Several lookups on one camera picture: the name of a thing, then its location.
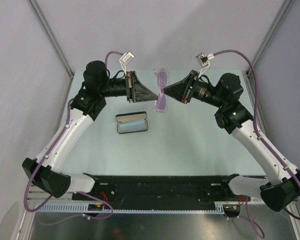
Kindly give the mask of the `light blue cleaning cloth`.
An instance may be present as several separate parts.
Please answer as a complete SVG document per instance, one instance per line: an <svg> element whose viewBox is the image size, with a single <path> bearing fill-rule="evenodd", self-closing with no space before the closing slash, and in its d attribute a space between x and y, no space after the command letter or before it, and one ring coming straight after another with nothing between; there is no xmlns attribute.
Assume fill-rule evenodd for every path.
<svg viewBox="0 0 300 240"><path fill-rule="evenodd" d="M121 123L119 126L122 133L138 132L147 129L144 119Z"/></svg>

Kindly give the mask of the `pink frame purple sunglasses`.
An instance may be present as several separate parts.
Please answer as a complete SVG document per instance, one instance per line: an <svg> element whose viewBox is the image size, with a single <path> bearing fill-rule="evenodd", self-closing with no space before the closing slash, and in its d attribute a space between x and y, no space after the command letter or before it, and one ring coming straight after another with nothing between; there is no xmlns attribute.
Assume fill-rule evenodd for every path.
<svg viewBox="0 0 300 240"><path fill-rule="evenodd" d="M168 71L165 68L157 68L153 70L156 77L156 84L159 88L159 94L155 101L153 111L156 113L165 113L167 111L167 96L164 94L164 88L169 85Z"/></svg>

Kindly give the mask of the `black glasses case beige lining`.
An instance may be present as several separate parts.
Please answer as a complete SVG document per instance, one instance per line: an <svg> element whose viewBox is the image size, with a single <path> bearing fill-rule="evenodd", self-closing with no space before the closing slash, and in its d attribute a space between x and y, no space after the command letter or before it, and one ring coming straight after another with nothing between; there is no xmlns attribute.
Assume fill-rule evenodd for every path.
<svg viewBox="0 0 300 240"><path fill-rule="evenodd" d="M146 111L117 114L115 116L117 132L119 134L146 132L149 129L147 116Z"/></svg>

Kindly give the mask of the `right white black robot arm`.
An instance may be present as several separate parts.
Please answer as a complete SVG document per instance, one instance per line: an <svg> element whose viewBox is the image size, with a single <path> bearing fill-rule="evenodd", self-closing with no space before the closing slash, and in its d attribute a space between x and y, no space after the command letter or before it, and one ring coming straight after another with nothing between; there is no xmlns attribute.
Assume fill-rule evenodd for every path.
<svg viewBox="0 0 300 240"><path fill-rule="evenodd" d="M287 160L263 134L254 127L253 116L241 104L243 87L239 76L223 74L216 86L200 81L192 70L179 82L166 86L165 95L188 104L196 99L217 107L217 125L239 141L263 169L266 178L232 174L220 188L221 196L232 201L238 195L254 197L273 211L279 212L300 196L300 168Z"/></svg>

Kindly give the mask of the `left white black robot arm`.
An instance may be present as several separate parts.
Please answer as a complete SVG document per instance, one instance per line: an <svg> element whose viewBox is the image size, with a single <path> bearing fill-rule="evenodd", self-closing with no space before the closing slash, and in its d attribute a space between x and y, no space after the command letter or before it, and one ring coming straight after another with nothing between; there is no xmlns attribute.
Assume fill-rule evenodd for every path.
<svg viewBox="0 0 300 240"><path fill-rule="evenodd" d="M26 158L22 163L29 179L26 194L35 185L55 198L67 192L83 192L88 199L97 199L101 188L93 177L62 172L70 151L106 106L106 98L124 96L130 103L158 99L139 81L135 71L125 72L121 78L110 77L106 64L100 60L87 64L83 79L78 93L68 102L65 123L35 159Z"/></svg>

